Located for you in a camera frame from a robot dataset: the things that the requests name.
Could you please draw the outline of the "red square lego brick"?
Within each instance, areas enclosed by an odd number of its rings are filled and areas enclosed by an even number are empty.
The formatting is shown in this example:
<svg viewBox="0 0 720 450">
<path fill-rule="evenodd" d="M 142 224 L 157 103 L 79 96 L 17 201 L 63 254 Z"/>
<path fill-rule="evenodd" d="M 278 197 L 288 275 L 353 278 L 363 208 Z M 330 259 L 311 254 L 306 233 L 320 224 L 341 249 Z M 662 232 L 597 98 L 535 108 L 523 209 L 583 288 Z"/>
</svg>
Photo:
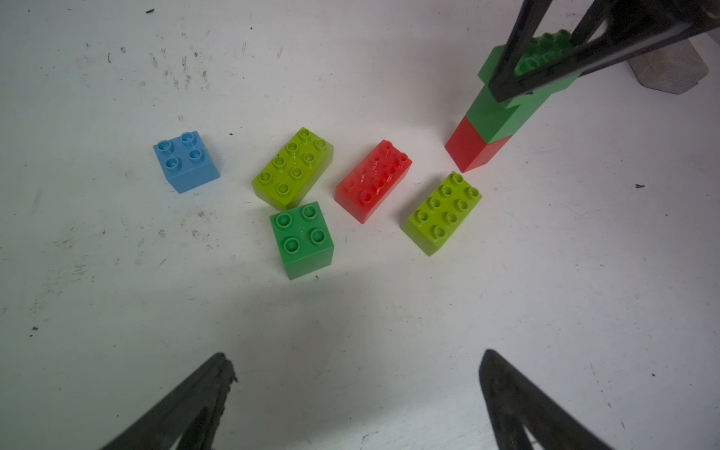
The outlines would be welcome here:
<svg viewBox="0 0 720 450">
<path fill-rule="evenodd" d="M 449 138 L 445 149 L 462 173 L 489 163 L 512 138 L 506 137 L 488 144 L 467 117 L 463 117 Z"/>
</svg>

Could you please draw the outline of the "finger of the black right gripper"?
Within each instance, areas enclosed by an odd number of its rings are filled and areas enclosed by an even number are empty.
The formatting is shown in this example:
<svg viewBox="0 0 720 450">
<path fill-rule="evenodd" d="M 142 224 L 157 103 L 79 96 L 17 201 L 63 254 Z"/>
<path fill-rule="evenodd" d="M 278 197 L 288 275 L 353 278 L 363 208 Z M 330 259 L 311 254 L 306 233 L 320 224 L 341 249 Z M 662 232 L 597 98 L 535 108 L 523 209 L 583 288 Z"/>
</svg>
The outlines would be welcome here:
<svg viewBox="0 0 720 450">
<path fill-rule="evenodd" d="M 551 83 L 587 75 L 719 26 L 717 1 L 594 1 L 572 32 L 574 49 L 539 69 Z"/>
<path fill-rule="evenodd" d="M 551 73 L 547 69 L 535 69 L 519 78 L 515 75 L 515 67 L 551 3 L 551 0 L 523 2 L 502 56 L 487 83 L 495 101 L 509 101 L 551 83 Z"/>
</svg>

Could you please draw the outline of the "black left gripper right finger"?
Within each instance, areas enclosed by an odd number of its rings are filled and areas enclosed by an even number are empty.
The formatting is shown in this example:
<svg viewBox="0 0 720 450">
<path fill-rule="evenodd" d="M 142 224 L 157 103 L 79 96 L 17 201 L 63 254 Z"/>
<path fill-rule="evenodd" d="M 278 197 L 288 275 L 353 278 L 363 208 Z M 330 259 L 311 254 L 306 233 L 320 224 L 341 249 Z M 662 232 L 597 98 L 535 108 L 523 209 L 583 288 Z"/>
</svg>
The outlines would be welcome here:
<svg viewBox="0 0 720 450">
<path fill-rule="evenodd" d="M 500 449 L 611 448 L 495 350 L 486 350 L 479 382 Z"/>
</svg>

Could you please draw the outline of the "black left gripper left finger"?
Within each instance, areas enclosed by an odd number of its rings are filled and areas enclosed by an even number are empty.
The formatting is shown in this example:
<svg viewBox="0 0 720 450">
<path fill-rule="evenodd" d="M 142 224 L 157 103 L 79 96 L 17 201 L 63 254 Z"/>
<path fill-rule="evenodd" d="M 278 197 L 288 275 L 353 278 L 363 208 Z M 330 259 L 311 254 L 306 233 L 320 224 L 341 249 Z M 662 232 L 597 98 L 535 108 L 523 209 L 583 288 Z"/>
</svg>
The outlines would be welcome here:
<svg viewBox="0 0 720 450">
<path fill-rule="evenodd" d="M 232 362 L 217 352 L 106 449 L 211 449 L 232 383 Z"/>
</svg>

